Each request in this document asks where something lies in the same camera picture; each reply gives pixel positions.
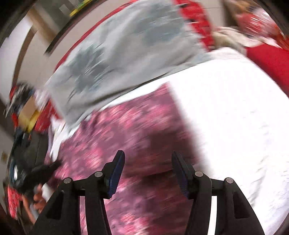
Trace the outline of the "person's left hand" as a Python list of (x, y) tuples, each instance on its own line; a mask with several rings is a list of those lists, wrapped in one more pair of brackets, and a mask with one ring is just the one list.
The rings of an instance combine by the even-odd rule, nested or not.
[(25, 195), (22, 195), (23, 207), (32, 224), (35, 224), (37, 218), (34, 216), (31, 209), (40, 214), (47, 204), (46, 198), (43, 197), (43, 192), (47, 192), (47, 186), (47, 184), (38, 185), (37, 193), (33, 196), (33, 202), (30, 202)]

